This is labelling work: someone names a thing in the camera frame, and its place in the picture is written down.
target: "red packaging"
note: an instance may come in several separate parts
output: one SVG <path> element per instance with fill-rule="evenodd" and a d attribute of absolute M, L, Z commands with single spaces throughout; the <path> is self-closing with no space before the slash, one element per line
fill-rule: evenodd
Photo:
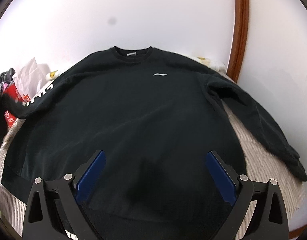
<path fill-rule="evenodd" d="M 18 99 L 19 101 L 23 102 L 23 99 L 21 98 L 17 88 L 15 87 L 15 84 L 10 85 L 3 93 L 8 94 L 13 99 Z M 8 124 L 8 127 L 11 127 L 14 124 L 16 117 L 7 110 L 5 112 L 5 119 Z"/>

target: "white wall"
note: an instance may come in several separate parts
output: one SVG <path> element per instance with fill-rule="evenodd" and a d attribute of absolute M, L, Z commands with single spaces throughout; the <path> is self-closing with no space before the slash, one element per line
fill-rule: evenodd
<path fill-rule="evenodd" d="M 238 84 L 271 113 L 307 170 L 307 11 L 299 0 L 250 0 Z M 306 223 L 307 198 L 290 230 Z"/>
<path fill-rule="evenodd" d="M 0 20 L 0 72 L 32 57 L 52 70 L 117 45 L 228 64 L 234 0 L 14 0 Z"/>

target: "sleeve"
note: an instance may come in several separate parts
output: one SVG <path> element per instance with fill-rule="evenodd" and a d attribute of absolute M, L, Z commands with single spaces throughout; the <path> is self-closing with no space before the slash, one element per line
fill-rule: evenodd
<path fill-rule="evenodd" d="M 218 73 L 208 75 L 204 86 L 213 104 L 222 107 L 223 100 L 266 150 L 284 161 L 294 176 L 307 181 L 299 154 L 289 145 L 279 125 L 259 103 L 238 85 Z"/>

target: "plaid fabric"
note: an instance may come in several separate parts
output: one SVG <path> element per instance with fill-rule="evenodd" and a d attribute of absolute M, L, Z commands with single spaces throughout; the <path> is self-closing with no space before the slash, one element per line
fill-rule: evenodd
<path fill-rule="evenodd" d="M 288 220 L 290 220 L 305 198 L 303 184 L 288 171 L 282 161 L 265 150 L 226 105 L 224 107 L 244 151 L 248 177 L 251 180 L 260 182 L 267 182 L 271 178 L 275 178 L 278 181 L 284 198 Z M 7 150 L 24 121 L 20 119 L 15 121 L 0 148 L 0 182 Z M 250 204 L 236 239 L 241 239 L 247 230 L 255 204 L 255 201 Z M 0 210 L 20 236 L 22 235 L 25 209 L 26 204 L 14 197 L 0 183 Z M 71 239 L 77 239 L 76 235 L 70 232 L 67 232 L 67 235 Z"/>

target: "crew neck collar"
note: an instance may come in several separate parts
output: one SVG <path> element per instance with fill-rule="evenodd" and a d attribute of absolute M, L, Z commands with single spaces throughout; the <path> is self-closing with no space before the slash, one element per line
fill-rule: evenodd
<path fill-rule="evenodd" d="M 111 48 L 111 51 L 113 55 L 120 60 L 137 63 L 147 59 L 151 55 L 153 48 L 149 47 L 146 49 L 127 50 L 114 46 Z"/>

